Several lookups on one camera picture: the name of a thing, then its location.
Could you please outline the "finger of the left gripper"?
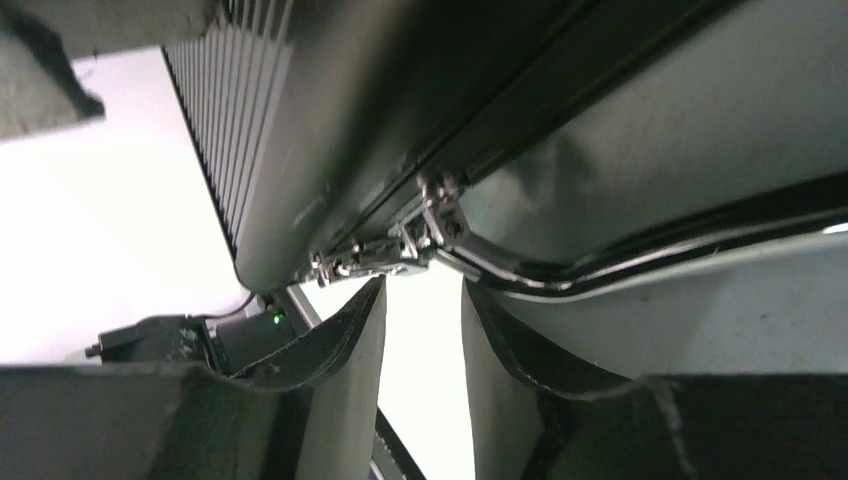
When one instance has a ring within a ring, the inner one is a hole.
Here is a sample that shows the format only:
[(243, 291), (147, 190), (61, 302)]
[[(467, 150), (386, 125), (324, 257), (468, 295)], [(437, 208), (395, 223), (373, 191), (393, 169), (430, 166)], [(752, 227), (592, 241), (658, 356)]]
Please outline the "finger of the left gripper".
[(1, 138), (104, 116), (74, 60), (194, 40), (218, 20), (218, 2), (206, 0), (2, 2)]

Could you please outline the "black aluminium poker case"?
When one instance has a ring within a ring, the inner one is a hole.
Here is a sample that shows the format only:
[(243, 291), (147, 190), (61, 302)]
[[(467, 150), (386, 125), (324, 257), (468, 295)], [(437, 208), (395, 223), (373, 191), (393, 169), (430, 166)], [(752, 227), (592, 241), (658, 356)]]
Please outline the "black aluminium poker case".
[(843, 1), (227, 1), (162, 53), (255, 293), (557, 302), (847, 219)]

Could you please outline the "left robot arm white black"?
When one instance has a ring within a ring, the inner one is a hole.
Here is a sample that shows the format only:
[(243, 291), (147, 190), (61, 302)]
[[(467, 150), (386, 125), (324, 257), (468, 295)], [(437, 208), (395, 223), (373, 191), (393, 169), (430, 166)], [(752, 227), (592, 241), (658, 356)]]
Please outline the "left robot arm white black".
[(159, 48), (70, 61), (1, 8), (1, 362), (202, 359), (235, 279)]

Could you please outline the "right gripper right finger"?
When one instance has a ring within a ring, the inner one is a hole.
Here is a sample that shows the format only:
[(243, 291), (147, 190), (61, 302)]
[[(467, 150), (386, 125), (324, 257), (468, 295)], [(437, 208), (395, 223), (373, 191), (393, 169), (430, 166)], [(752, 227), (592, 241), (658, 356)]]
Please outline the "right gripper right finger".
[(557, 346), (463, 285), (479, 479), (843, 479), (843, 374), (651, 375)]

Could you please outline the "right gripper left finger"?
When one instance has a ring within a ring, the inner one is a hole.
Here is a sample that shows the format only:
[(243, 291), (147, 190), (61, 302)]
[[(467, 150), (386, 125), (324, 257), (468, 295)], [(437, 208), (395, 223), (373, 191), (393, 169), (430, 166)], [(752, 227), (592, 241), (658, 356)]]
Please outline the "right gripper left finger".
[(5, 479), (365, 479), (385, 280), (231, 377), (188, 362), (5, 367)]

